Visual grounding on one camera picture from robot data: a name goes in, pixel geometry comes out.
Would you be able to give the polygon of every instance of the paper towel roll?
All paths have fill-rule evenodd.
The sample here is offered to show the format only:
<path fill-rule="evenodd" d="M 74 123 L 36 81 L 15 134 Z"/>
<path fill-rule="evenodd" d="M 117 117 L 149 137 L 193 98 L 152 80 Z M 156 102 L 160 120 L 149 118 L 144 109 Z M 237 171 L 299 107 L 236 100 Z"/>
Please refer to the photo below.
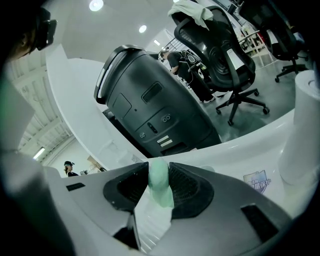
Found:
<path fill-rule="evenodd" d="M 310 184 L 320 171 L 320 90 L 312 70 L 295 78 L 293 131 L 278 162 L 281 177 L 289 184 Z"/>

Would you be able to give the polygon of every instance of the gray floor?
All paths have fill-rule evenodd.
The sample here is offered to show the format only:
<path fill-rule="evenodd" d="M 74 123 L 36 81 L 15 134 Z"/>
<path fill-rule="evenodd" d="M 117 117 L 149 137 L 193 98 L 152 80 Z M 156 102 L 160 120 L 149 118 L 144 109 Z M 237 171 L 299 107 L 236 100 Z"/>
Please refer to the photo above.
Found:
<path fill-rule="evenodd" d="M 262 57 L 265 65 L 271 63 L 271 59 L 268 55 Z M 292 72 L 284 75 L 279 78 L 279 83 L 275 82 L 275 77 L 281 72 L 282 67 L 291 65 L 292 63 L 290 61 L 278 60 L 275 63 L 261 68 L 260 60 L 257 57 L 254 57 L 253 59 L 256 63 L 255 81 L 247 90 L 257 88 L 260 95 L 256 97 L 252 94 L 249 97 L 264 102 L 270 109 L 270 113 L 265 115 L 263 113 L 263 107 L 244 102 L 239 105 L 235 113 L 233 118 L 234 125 L 229 126 L 227 122 L 233 104 L 221 108 L 221 115 L 217 114 L 216 107 L 227 101 L 231 92 L 228 92 L 228 94 L 222 98 L 217 98 L 211 103 L 200 104 L 216 127 L 222 142 L 227 142 L 251 133 L 282 117 L 295 107 L 296 74 Z M 308 69 L 311 68 L 311 64 L 306 62 L 303 58 L 299 58 L 297 63 L 305 64 Z"/>

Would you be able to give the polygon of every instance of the black office chair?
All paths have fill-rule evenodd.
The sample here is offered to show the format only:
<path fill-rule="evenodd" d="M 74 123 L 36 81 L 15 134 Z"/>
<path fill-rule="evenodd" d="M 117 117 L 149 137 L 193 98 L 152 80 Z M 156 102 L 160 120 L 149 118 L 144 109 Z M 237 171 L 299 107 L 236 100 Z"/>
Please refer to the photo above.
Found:
<path fill-rule="evenodd" d="M 194 51 L 208 69 L 212 81 L 209 86 L 218 92 L 232 91 L 230 99 L 216 107 L 217 113 L 221 114 L 221 108 L 233 104 L 228 120 L 230 126 L 241 102 L 262 106 L 263 113 L 267 115 L 270 110 L 265 103 L 248 97 L 251 94 L 258 96 L 257 89 L 242 92 L 255 80 L 254 61 L 241 49 L 225 12 L 218 6 L 207 8 L 213 14 L 212 21 L 205 21 L 209 30 L 196 25 L 191 17 L 182 12 L 174 13 L 172 18 L 177 24 L 174 36 Z"/>
<path fill-rule="evenodd" d="M 305 65 L 297 64 L 298 52 L 302 46 L 284 21 L 280 11 L 268 0 L 245 1 L 238 11 L 248 22 L 253 24 L 265 38 L 265 45 L 275 58 L 292 61 L 293 65 L 284 66 L 274 79 L 277 83 L 291 72 L 307 70 Z"/>

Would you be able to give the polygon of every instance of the white ceiling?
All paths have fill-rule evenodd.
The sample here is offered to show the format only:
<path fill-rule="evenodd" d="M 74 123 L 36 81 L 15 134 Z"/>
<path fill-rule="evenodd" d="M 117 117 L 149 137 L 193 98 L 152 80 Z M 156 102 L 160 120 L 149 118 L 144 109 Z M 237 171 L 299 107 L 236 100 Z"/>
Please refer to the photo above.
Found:
<path fill-rule="evenodd" d="M 41 162 L 61 142 L 73 136 L 61 119 L 53 100 L 45 52 L 35 50 L 30 55 L 9 62 L 6 65 L 6 75 L 35 110 L 18 149 L 33 157 L 41 147 L 44 147 L 44 153 L 38 158 Z"/>
<path fill-rule="evenodd" d="M 96 12 L 89 9 L 89 2 L 60 1 L 58 10 L 71 7 L 67 20 L 66 13 L 52 11 L 59 29 L 64 29 L 61 41 L 68 58 L 105 62 L 117 47 L 146 47 L 161 30 L 175 27 L 167 14 L 173 0 L 104 0 L 103 8 Z M 144 33 L 139 33 L 141 25 L 147 26 Z"/>
<path fill-rule="evenodd" d="M 167 15 L 173 0 L 104 0 L 103 8 L 97 12 L 90 11 L 89 2 L 53 0 L 45 6 L 51 12 L 51 18 L 58 21 L 54 43 L 62 43 L 69 59 L 105 62 L 110 53 L 121 45 L 145 48 L 154 39 L 161 41 L 161 31 L 173 32 L 175 28 Z M 139 33 L 141 25 L 147 26 L 146 32 Z M 73 135 L 55 103 L 47 75 L 45 51 L 35 50 L 8 63 L 6 75 L 35 110 L 19 150 L 33 157 L 44 147 L 45 151 L 38 160 L 42 162 L 49 156 L 54 157 L 61 150 L 61 145 Z"/>

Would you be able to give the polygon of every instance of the sticker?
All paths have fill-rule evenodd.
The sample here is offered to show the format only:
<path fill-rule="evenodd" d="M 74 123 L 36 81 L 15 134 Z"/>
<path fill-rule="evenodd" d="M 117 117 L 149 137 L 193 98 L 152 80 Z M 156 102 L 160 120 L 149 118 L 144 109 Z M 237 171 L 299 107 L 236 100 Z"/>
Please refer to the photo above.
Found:
<path fill-rule="evenodd" d="M 271 183 L 271 179 L 267 178 L 266 171 L 256 171 L 254 173 L 244 175 L 243 181 L 249 186 L 259 191 L 261 194 L 266 190 L 266 187 Z"/>

